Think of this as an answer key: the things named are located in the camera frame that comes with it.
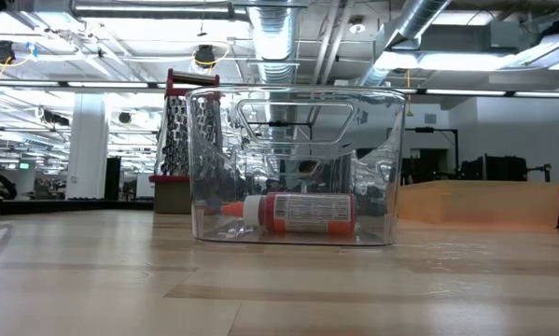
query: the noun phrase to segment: bottle cap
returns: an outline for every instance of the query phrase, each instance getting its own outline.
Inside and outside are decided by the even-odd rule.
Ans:
[[[244,202],[235,202],[221,206],[221,213],[227,216],[242,217],[245,225],[258,226],[260,199],[263,196],[246,196]]]
[[[242,217],[245,225],[259,226],[259,207],[263,196],[246,196],[244,200],[244,211]]]

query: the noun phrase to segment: pipe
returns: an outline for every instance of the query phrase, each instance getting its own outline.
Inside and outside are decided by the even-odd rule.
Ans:
[[[355,3],[355,0],[347,0],[347,3],[345,4],[345,8],[343,9],[342,13],[342,22],[340,23],[337,34],[335,35],[333,43],[331,44],[331,51],[328,54],[327,65],[325,66],[325,71],[323,72],[323,76],[320,79],[321,85],[327,84],[328,75],[330,74],[333,63],[335,62],[335,56],[337,56],[337,51],[339,50],[339,46],[342,42],[345,26],[347,26],[347,22],[349,22],[350,13],[352,12],[352,7]]]
[[[254,48],[264,61],[291,61],[295,39],[296,10],[285,7],[251,7]],[[260,80],[265,84],[291,84],[294,67],[287,64],[261,64]]]
[[[252,42],[257,59],[262,61],[283,61],[283,63],[259,64],[260,81],[265,84],[289,85],[294,82],[295,66],[289,64],[294,59],[294,41],[297,11],[289,7],[251,7],[248,9],[252,21]],[[271,99],[281,99],[283,93],[274,92]],[[267,110],[267,120],[295,121],[293,106],[271,105]],[[293,134],[289,128],[271,127],[269,137],[285,139]],[[283,153],[283,149],[274,151]]]
[[[432,24],[451,0],[408,0],[399,16],[399,33],[408,39],[415,39]]]
[[[221,20],[249,22],[243,8],[202,5],[201,7],[157,7],[157,6],[76,6],[76,17],[117,18],[117,19],[157,19],[157,20]]]
[[[331,33],[333,32],[333,24],[335,24],[335,18],[337,17],[337,9],[339,7],[340,0],[332,0],[331,8],[328,11],[327,16],[327,28],[325,28],[325,33],[323,34],[323,41],[320,45],[320,50],[318,51],[318,57],[316,58],[316,65],[314,66],[313,79],[310,84],[314,85],[318,81],[318,76],[320,75],[320,70],[323,67],[323,62],[325,61],[325,55],[327,54],[328,41],[331,39]]]
[[[377,36],[378,58],[358,80],[357,85],[370,87],[381,85],[392,70],[381,65],[383,51],[397,39],[398,34],[406,39],[415,40],[415,44],[419,46],[422,33],[450,2],[451,0],[408,0],[401,10],[401,16],[397,18],[396,26],[388,26],[388,23],[381,27]]]

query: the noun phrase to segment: plastic bottle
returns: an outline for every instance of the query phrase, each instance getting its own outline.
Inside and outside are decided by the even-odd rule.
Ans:
[[[324,232],[349,235],[356,225],[356,197],[352,194],[271,192],[247,196],[245,201],[221,206],[221,213],[242,217],[246,225],[268,231]]]

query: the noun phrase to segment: orange box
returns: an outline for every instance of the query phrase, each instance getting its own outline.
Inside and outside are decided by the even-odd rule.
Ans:
[[[431,224],[555,228],[559,184],[434,181],[400,187],[398,216]]]

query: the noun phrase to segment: bottle label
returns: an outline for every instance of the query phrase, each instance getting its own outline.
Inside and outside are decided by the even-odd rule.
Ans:
[[[277,194],[274,220],[283,220],[286,231],[328,232],[330,222],[351,221],[349,195]]]

